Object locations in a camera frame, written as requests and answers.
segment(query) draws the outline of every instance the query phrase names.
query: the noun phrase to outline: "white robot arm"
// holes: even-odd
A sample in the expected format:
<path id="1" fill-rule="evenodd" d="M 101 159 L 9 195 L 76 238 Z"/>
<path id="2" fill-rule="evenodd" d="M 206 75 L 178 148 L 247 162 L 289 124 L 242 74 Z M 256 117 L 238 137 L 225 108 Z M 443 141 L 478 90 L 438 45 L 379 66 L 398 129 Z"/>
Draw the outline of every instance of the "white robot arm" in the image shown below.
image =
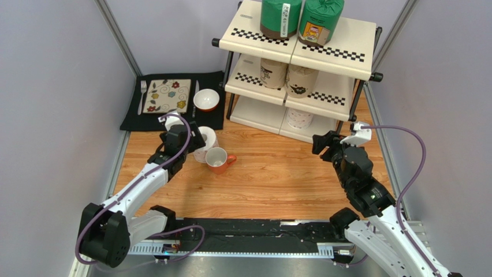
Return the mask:
<path id="1" fill-rule="evenodd" d="M 402 220 L 404 229 L 400 226 L 397 218 L 399 211 L 394 206 L 394 198 L 372 177 L 372 162 L 364 148 L 358 147 L 371 139 L 371 131 L 364 129 L 364 126 L 368 124 L 354 123 L 351 126 L 352 135 L 348 137 L 340 136 L 334 131 L 324 136 L 314 135 L 312 152 L 320 154 L 328 147 L 321 158 L 333 164 L 352 206 L 383 234 L 391 247 L 370 232 L 349 208 L 342 209 L 330 218 L 334 236 L 347 239 L 363 249 L 390 276 L 461 276 L 451 273 L 432 256 L 406 220 Z"/>
<path id="2" fill-rule="evenodd" d="M 142 171 L 113 197 L 100 205 L 91 203 L 84 208 L 76 254 L 116 267 L 133 245 L 153 234 L 174 230 L 170 222 L 175 222 L 176 214 L 164 207 L 154 206 L 137 218 L 134 215 L 157 189 L 182 169 L 189 153 L 205 146 L 196 124 L 190 122 L 186 126 L 177 115 L 174 113 L 166 120 L 167 132 L 160 135 L 162 144 Z"/>

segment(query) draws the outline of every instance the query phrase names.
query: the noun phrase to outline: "white bowl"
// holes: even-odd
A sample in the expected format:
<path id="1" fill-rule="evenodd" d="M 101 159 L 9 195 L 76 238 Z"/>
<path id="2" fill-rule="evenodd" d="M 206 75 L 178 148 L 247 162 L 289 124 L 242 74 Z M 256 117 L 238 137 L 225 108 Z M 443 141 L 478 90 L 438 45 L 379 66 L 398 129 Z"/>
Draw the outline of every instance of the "white bowl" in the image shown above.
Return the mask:
<path id="1" fill-rule="evenodd" d="M 211 111 L 219 104 L 219 94 L 213 89 L 203 89 L 195 94 L 193 103 L 202 111 Z"/>

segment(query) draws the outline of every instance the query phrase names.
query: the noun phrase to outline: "shelf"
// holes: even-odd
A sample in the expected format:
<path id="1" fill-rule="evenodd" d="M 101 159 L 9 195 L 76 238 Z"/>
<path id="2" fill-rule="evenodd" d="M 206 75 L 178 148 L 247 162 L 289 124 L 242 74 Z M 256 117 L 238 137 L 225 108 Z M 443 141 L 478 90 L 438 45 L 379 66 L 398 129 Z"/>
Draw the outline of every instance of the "shelf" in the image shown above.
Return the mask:
<path id="1" fill-rule="evenodd" d="M 368 81 L 376 27 L 376 23 L 340 17 L 331 41 L 324 47 L 297 42 L 290 62 Z"/>
<path id="2" fill-rule="evenodd" d="M 260 31 L 261 9 L 261 2 L 244 0 L 220 40 L 219 48 L 289 63 L 297 35 L 287 39 L 265 37 Z"/>
<path id="3" fill-rule="evenodd" d="M 275 105 L 283 105 L 285 88 L 272 89 L 260 80 L 260 58 L 241 55 L 225 87 L 227 92 L 243 95 Z"/>
<path id="4" fill-rule="evenodd" d="M 314 92 L 306 98 L 287 96 L 285 106 L 322 117 L 348 121 L 352 104 L 354 79 L 319 72 Z"/>
<path id="5" fill-rule="evenodd" d="M 285 107 L 239 97 L 230 120 L 235 123 L 278 134 L 284 120 Z"/>
<path id="6" fill-rule="evenodd" d="M 310 126 L 304 130 L 297 130 L 289 126 L 287 123 L 287 111 L 285 111 L 284 121 L 280 128 L 280 135 L 290 137 L 296 140 L 301 140 L 306 143 L 312 143 L 312 135 L 319 134 L 324 135 L 330 130 L 337 128 L 337 121 L 335 119 L 320 117 L 315 115 L 312 119 Z"/>
<path id="7" fill-rule="evenodd" d="M 313 134 L 326 134 L 336 129 L 336 120 L 318 115 L 313 117 L 311 125 L 304 130 L 297 130 L 287 123 L 287 108 L 263 101 L 239 97 L 230 116 L 235 123 L 257 128 L 274 134 L 280 134 L 296 140 L 312 143 Z"/>

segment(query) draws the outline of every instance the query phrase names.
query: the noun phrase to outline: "white wall panel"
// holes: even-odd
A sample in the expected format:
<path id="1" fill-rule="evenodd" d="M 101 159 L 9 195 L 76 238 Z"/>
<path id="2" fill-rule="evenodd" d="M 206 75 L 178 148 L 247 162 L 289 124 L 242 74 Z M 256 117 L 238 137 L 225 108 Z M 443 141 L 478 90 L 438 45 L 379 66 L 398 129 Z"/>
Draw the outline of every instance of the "white wall panel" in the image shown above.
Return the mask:
<path id="1" fill-rule="evenodd" d="M 107 0 L 143 74 L 223 70 L 226 51 L 211 45 L 238 0 Z M 342 16 L 383 27 L 385 41 L 406 0 L 345 1 Z"/>
<path id="2" fill-rule="evenodd" d="M 68 276 L 135 77 L 94 1 L 0 1 L 0 276 Z"/>
<path id="3" fill-rule="evenodd" d="M 419 133 L 427 162 L 406 207 L 433 253 L 463 276 L 490 276 L 490 1 L 419 1 L 372 85 L 382 123 Z M 388 131 L 399 183 L 420 162 L 413 137 Z"/>

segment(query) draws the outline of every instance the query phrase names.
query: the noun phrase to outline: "black placemat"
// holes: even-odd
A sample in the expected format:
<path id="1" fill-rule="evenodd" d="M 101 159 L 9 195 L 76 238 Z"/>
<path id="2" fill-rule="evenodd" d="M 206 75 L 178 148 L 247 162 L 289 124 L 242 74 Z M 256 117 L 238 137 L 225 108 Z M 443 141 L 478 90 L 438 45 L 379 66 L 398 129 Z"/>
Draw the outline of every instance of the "black placemat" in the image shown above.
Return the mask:
<path id="1" fill-rule="evenodd" d="M 167 79 L 190 79 L 191 88 L 189 92 L 189 104 L 187 112 L 182 116 L 187 121 L 196 121 L 198 126 L 208 126 L 214 130 L 221 130 L 224 123 L 224 109 L 225 109 L 225 91 L 219 89 L 219 83 L 223 80 L 224 73 L 222 71 L 212 73 L 173 73 L 173 74 L 150 74 L 142 77 L 137 77 L 135 89 L 133 91 L 132 101 L 128 112 L 126 113 L 125 120 L 120 126 L 121 130 L 126 131 L 163 131 L 164 125 L 159 123 L 158 118 L 163 114 L 142 114 L 137 115 L 137 111 L 140 103 L 140 81 L 145 80 L 147 86 L 150 86 L 152 80 L 167 80 Z M 192 118 L 193 113 L 193 97 L 195 95 L 195 85 L 198 81 L 200 89 L 210 88 L 219 93 L 219 105 L 215 110 L 209 112 L 200 111 L 198 108 L 195 112 L 195 118 Z"/>

